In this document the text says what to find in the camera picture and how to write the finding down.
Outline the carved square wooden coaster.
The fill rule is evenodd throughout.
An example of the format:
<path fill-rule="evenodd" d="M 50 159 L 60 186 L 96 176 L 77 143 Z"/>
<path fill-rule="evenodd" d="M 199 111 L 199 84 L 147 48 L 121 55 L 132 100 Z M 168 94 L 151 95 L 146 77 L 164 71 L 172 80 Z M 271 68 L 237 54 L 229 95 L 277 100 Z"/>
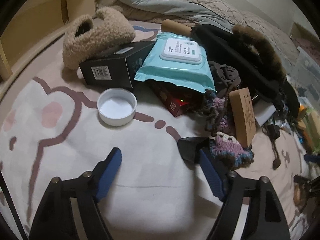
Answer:
<path fill-rule="evenodd" d="M 235 123 L 236 139 L 243 148 L 251 145 L 256 133 L 255 117 L 251 95 L 248 88 L 230 92 L 233 118 Z"/>

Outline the wooden bed frame shelf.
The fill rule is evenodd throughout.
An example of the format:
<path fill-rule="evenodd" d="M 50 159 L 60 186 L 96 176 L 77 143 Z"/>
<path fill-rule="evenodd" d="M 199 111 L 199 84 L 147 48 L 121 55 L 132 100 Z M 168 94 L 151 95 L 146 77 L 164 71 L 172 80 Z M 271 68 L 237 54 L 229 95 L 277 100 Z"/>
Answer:
<path fill-rule="evenodd" d="M 100 0 L 27 0 L 1 34 L 1 86 L 12 83 L 35 55 L 77 17 L 94 15 Z"/>

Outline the teal wet wipes pack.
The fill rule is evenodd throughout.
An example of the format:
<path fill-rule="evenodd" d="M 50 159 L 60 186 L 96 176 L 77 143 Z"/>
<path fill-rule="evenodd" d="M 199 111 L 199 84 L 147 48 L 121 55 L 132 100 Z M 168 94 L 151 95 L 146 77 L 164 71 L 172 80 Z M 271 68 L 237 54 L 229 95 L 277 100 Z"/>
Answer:
<path fill-rule="evenodd" d="M 190 38 L 168 32 L 157 35 L 135 80 L 169 82 L 202 94 L 215 90 L 205 49 Z"/>

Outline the beige fuzzy slipper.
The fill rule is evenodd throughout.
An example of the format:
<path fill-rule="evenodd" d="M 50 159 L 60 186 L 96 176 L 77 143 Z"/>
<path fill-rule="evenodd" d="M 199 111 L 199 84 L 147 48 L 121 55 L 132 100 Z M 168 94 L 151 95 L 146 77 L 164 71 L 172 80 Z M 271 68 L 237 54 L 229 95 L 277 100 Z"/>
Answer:
<path fill-rule="evenodd" d="M 80 63 L 96 54 L 135 39 L 133 26 L 121 12 L 103 7 L 95 15 L 102 20 L 99 25 L 95 26 L 87 14 L 75 19 L 66 31 L 62 49 L 66 68 L 77 70 Z"/>

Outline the black fur-trimmed jacket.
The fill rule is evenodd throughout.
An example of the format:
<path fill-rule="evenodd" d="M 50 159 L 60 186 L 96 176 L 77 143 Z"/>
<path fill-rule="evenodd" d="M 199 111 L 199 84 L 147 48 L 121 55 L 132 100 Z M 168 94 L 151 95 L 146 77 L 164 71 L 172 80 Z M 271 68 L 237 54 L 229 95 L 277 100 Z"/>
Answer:
<path fill-rule="evenodd" d="M 203 24 L 192 27 L 191 38 L 205 49 L 208 61 L 235 68 L 241 85 L 251 94 L 273 103 L 277 110 L 287 107 L 290 117 L 298 117 L 297 94 L 287 80 L 280 57 L 262 33 L 239 24 L 231 33 Z"/>

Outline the white round lid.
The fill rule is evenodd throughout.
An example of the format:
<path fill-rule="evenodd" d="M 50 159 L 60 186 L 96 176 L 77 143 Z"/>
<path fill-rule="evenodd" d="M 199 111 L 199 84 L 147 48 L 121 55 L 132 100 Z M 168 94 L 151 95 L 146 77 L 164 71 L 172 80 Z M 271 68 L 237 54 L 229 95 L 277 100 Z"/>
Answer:
<path fill-rule="evenodd" d="M 101 120 L 114 127 L 128 124 L 136 113 L 137 99 L 133 93 L 122 88 L 105 90 L 97 100 Z"/>

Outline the cardboard tube roll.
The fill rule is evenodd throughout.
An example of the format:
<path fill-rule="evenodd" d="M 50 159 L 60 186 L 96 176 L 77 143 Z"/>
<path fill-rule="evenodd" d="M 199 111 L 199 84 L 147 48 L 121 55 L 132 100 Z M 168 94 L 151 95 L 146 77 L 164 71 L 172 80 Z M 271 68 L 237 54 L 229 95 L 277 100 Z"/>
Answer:
<path fill-rule="evenodd" d="M 174 34 L 182 35 L 186 37 L 191 37 L 192 29 L 187 25 L 184 25 L 172 20 L 164 20 L 161 23 L 161 31 L 174 33 Z"/>

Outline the grey quilted blanket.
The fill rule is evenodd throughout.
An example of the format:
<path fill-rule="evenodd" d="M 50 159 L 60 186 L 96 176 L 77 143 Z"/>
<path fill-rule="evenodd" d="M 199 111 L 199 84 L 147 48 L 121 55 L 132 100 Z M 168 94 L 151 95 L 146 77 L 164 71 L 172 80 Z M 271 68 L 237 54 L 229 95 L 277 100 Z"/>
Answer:
<path fill-rule="evenodd" d="M 256 14 L 238 10 L 224 0 L 115 0 L 114 5 L 131 20 L 160 23 L 165 18 L 190 24 L 212 24 L 227 32 L 234 25 L 261 32 L 277 53 L 295 63 L 299 52 L 291 38 Z"/>

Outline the pink blue knitted item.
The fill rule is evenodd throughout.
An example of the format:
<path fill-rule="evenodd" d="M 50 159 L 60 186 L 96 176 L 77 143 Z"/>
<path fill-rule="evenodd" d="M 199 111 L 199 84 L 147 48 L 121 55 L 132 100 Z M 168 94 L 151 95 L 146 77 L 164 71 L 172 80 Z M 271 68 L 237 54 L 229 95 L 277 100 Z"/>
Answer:
<path fill-rule="evenodd" d="M 201 113 L 206 117 L 204 129 L 212 137 L 217 132 L 227 135 L 235 135 L 234 121 L 232 110 L 228 103 L 229 91 L 224 97 L 220 98 L 213 90 L 206 90 L 203 97 L 203 107 Z"/>

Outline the black cardboard box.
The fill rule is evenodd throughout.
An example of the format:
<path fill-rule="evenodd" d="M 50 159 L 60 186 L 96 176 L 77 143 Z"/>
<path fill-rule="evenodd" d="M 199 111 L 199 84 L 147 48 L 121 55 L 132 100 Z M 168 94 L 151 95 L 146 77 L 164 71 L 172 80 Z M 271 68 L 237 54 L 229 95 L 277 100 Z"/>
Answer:
<path fill-rule="evenodd" d="M 133 89 L 134 77 L 143 65 L 155 41 L 132 42 L 105 50 L 79 64 L 87 85 Z"/>

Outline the white power adapter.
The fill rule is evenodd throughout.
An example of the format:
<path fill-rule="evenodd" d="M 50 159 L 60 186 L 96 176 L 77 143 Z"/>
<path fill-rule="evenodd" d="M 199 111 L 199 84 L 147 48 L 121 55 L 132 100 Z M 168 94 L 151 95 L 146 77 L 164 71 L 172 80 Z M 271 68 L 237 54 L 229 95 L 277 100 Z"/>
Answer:
<path fill-rule="evenodd" d="M 276 108 L 271 102 L 259 100 L 253 107 L 255 123 L 258 127 L 263 126 L 267 120 L 274 115 Z"/>

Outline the cartoon print bed sheet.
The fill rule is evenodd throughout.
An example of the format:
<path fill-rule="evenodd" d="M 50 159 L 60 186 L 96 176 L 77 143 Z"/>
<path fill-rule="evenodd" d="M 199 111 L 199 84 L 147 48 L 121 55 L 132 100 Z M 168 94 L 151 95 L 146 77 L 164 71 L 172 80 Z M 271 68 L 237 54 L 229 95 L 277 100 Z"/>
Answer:
<path fill-rule="evenodd" d="M 205 239 L 220 211 L 199 166 L 181 158 L 178 138 L 204 136 L 195 113 L 174 117 L 142 83 L 137 116 L 105 125 L 96 108 L 102 89 L 86 86 L 62 61 L 62 40 L 36 57 L 1 101 L 1 171 L 21 223 L 32 218 L 53 177 L 92 170 L 112 148 L 122 162 L 99 203 L 114 239 Z"/>

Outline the purple blue crochet piece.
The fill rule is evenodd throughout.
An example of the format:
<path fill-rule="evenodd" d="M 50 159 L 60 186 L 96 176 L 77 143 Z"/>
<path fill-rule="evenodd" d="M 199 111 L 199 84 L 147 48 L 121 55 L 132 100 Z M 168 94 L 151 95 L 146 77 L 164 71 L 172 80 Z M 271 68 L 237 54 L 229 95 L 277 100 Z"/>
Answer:
<path fill-rule="evenodd" d="M 210 154 L 221 161 L 229 170 L 248 167 L 254 162 L 251 148 L 243 148 L 234 136 L 217 132 L 209 142 Z"/>

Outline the red box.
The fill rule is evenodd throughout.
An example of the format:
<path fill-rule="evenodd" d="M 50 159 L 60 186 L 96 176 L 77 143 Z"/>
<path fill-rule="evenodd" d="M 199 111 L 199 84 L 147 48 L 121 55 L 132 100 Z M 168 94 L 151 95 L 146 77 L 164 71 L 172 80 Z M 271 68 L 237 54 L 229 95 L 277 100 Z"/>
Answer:
<path fill-rule="evenodd" d="M 147 80 L 146 84 L 174 117 L 196 110 L 202 104 L 203 94 L 193 89 L 155 80 Z"/>

